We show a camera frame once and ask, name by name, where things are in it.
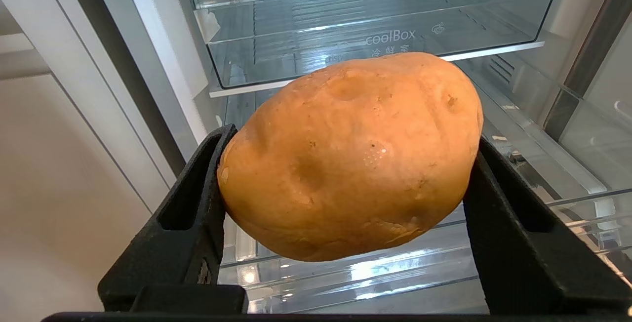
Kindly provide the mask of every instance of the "clear plastic drawer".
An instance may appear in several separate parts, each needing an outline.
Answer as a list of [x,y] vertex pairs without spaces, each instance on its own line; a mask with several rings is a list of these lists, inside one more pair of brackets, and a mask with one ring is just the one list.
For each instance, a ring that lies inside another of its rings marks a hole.
[[408,51],[537,38],[551,0],[192,0],[223,88]]

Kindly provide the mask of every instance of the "potato skin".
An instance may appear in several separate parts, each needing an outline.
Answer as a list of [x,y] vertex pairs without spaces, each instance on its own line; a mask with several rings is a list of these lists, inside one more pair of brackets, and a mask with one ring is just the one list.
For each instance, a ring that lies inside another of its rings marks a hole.
[[459,68],[425,53],[306,75],[255,111],[224,151],[226,209],[284,257],[329,261],[401,245],[463,198],[483,127]]

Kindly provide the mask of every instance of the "crisper drawer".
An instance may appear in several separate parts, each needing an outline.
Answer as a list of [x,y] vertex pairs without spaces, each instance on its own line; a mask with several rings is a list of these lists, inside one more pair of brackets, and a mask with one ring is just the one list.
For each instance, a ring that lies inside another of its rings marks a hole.
[[551,0],[192,0],[222,88],[349,59],[534,41]]

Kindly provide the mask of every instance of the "black plastic holder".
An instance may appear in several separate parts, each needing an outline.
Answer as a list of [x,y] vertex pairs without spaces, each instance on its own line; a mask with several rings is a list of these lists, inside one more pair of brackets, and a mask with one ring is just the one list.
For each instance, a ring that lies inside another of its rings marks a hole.
[[208,135],[158,210],[104,275],[98,291],[105,313],[58,313],[45,321],[628,319],[632,290],[483,139],[463,202],[491,315],[245,315],[244,289],[217,284],[226,212],[215,172],[236,132],[231,124]]

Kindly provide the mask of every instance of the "white wall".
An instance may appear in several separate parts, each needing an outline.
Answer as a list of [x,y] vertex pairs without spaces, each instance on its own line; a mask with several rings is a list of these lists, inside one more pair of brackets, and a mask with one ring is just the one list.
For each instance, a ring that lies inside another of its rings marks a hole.
[[[21,32],[0,2],[0,37]],[[99,311],[97,283],[149,210],[38,50],[27,41],[30,49],[14,51],[7,39],[0,39],[0,321]]]

